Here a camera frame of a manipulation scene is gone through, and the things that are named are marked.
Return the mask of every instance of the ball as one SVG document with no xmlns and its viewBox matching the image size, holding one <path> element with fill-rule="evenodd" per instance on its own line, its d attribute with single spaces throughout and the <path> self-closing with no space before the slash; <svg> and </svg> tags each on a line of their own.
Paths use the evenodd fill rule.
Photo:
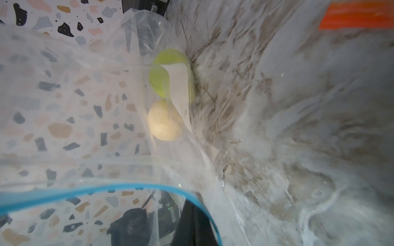
<svg viewBox="0 0 394 246">
<path fill-rule="evenodd" d="M 148 113 L 149 129 L 163 141 L 173 141 L 183 133 L 183 120 L 177 109 L 166 99 L 155 102 Z"/>
<path fill-rule="evenodd" d="M 152 64 L 171 65 L 177 63 L 183 63 L 188 68 L 189 103 L 192 103 L 195 100 L 194 79 L 191 72 L 189 59 L 185 54 L 174 48 L 167 48 L 159 53 Z M 170 99 L 170 77 L 166 69 L 160 66 L 152 66 L 149 71 L 149 83 L 157 95 L 162 98 Z"/>
</svg>

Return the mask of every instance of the paper tag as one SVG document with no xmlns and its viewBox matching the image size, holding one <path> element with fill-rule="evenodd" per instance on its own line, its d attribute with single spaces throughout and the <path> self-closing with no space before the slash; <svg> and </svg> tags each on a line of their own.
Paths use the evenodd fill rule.
<svg viewBox="0 0 394 246">
<path fill-rule="evenodd" d="M 161 66 L 167 70 L 170 77 L 171 101 L 182 116 L 186 127 L 191 131 L 188 68 L 183 63 Z"/>
</svg>

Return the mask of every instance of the plastic bag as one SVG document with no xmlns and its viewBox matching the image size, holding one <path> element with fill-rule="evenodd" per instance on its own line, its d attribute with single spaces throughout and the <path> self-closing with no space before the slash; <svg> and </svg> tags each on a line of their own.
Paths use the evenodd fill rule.
<svg viewBox="0 0 394 246">
<path fill-rule="evenodd" d="M 109 245 L 112 223 L 145 207 L 136 221 L 150 232 L 136 237 L 158 245 L 163 208 L 175 226 L 185 198 L 212 220 L 214 170 L 190 131 L 193 76 L 163 17 L 130 10 L 88 49 L 0 34 L 0 214 L 19 221 L 0 242 Z"/>
</svg>

